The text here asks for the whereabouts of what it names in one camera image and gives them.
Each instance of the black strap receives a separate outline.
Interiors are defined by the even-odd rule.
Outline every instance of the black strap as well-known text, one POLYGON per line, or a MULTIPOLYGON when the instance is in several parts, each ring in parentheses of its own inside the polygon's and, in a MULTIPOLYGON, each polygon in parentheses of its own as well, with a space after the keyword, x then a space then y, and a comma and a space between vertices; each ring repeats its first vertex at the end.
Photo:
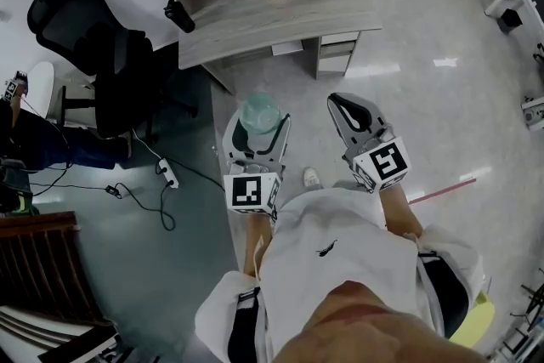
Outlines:
POLYGON ((260 290, 260 287, 255 287, 250 292, 242 293, 238 297, 238 308, 236 309, 235 323, 232 326, 228 348, 231 363, 257 363, 255 327, 258 316, 257 295, 260 290), (250 299, 253 300, 252 307, 241 308, 241 303, 250 299))
POLYGON ((421 252, 423 265, 433 284, 444 320, 444 336, 450 338, 465 320, 470 299, 465 286, 459 281, 448 263, 436 252, 421 252))

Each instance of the black and white marker cube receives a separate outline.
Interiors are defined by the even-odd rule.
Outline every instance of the black and white marker cube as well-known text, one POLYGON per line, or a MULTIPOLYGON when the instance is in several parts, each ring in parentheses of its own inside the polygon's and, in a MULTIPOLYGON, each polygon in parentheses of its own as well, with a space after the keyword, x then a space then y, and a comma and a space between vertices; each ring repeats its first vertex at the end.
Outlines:
POLYGON ((399 183, 410 169, 405 145, 397 137, 355 157, 352 171, 357 182, 372 194, 399 183))
POLYGON ((238 213, 272 213, 280 186, 277 173, 226 175, 227 208, 238 213))

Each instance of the wooden desk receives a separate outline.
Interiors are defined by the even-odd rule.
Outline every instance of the wooden desk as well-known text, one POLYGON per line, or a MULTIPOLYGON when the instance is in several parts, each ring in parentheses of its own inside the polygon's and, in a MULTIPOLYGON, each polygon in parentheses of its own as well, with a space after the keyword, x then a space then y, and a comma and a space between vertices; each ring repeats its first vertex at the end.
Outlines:
POLYGON ((225 57, 293 40, 382 29, 370 0, 212 0, 193 19, 196 29, 179 35, 179 69, 203 65, 231 93, 230 69, 220 62, 225 57))

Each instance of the forearm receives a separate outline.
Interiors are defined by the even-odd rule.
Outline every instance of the forearm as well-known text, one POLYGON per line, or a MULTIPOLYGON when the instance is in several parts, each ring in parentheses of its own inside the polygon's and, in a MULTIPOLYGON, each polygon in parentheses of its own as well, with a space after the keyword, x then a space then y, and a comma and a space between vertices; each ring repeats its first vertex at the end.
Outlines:
POLYGON ((11 98, 11 113, 12 113, 12 119, 11 119, 11 127, 15 127, 15 123, 17 123, 17 119, 19 118, 20 114, 20 96, 14 95, 11 98))
POLYGON ((400 184, 395 184, 386 190, 380 191, 383 214, 388 230, 398 236, 413 233, 421 236, 423 227, 419 224, 416 215, 410 209, 405 192, 400 184))
POLYGON ((244 274, 256 276, 261 268, 264 252, 272 241, 272 229, 270 217, 265 214, 253 214, 247 217, 246 227, 246 261, 244 263, 244 274), (263 245, 255 252, 259 241, 263 238, 263 245))

